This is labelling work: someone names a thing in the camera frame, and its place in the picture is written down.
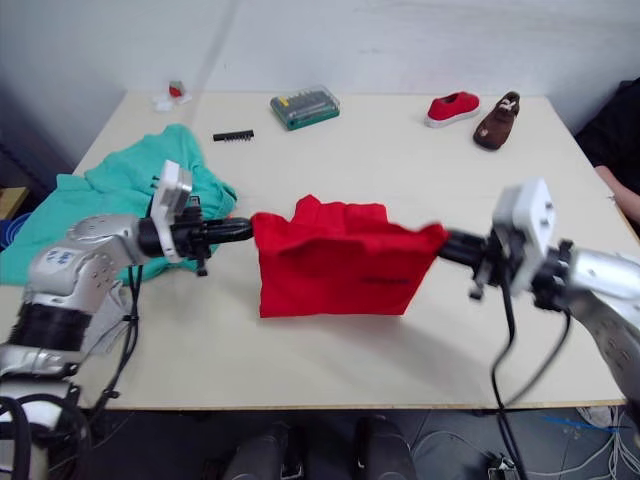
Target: person's arm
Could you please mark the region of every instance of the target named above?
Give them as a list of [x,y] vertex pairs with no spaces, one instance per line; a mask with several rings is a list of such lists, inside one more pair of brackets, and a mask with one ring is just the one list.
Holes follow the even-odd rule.
[[608,167],[600,165],[596,167],[596,172],[613,191],[613,198],[620,210],[633,221],[640,223],[640,195],[622,185]]

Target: teal cloth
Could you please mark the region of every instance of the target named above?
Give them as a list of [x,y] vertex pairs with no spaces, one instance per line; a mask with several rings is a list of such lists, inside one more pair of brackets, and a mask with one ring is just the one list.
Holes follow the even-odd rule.
[[[33,257],[64,238],[74,223],[100,213],[133,213],[143,217],[165,160],[179,163],[193,175],[193,195],[200,196],[207,219],[231,213],[236,194],[207,169],[193,134],[183,125],[170,125],[160,135],[145,135],[139,142],[108,155],[84,177],[58,175],[57,188],[33,212],[14,242],[0,253],[0,284],[24,285]],[[154,258],[145,265],[143,279],[182,266],[195,270],[194,261],[169,264]],[[119,278],[126,280],[126,270]]]

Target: person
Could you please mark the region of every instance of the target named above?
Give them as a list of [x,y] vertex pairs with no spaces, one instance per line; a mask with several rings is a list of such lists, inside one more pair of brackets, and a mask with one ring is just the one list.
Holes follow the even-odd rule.
[[640,78],[622,82],[576,141],[640,235]]

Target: shoe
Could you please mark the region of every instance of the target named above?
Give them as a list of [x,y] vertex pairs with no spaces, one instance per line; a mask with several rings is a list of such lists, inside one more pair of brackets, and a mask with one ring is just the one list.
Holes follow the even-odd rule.
[[439,128],[450,123],[471,118],[480,112],[480,99],[467,92],[452,93],[431,102],[425,123],[428,127]]
[[520,95],[509,92],[484,117],[473,134],[473,140],[488,150],[499,149],[509,138],[513,122],[520,112]]

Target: white tabletop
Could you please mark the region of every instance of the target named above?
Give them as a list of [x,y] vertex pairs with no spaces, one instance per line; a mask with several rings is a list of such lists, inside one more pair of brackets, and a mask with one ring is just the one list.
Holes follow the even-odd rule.
[[[545,98],[524,98],[507,143],[497,152],[471,136],[481,116],[429,129],[428,96],[338,95],[338,118],[287,132],[269,94],[213,94],[171,113],[150,95],[130,93],[78,166],[146,133],[184,122],[209,168],[233,185],[235,215],[290,217],[312,193],[321,201],[380,202],[392,221],[432,221],[485,234],[506,185],[543,176],[557,211],[554,241],[639,256],[635,237],[610,193]],[[213,133],[253,129],[250,142],[211,141]],[[489,367],[506,340],[498,291],[468,299],[470,271],[438,260],[402,317],[314,316],[260,319],[253,241],[221,246],[209,276],[171,271],[143,285],[141,338],[111,408],[495,407]],[[20,290],[0,288],[5,312]],[[536,370],[561,331],[562,317],[515,302],[516,348],[500,371],[505,396]],[[6,337],[14,316],[0,324]],[[85,403],[104,387],[117,355],[92,357],[76,381]],[[566,348],[521,406],[614,403],[622,398],[596,346],[577,322]]]

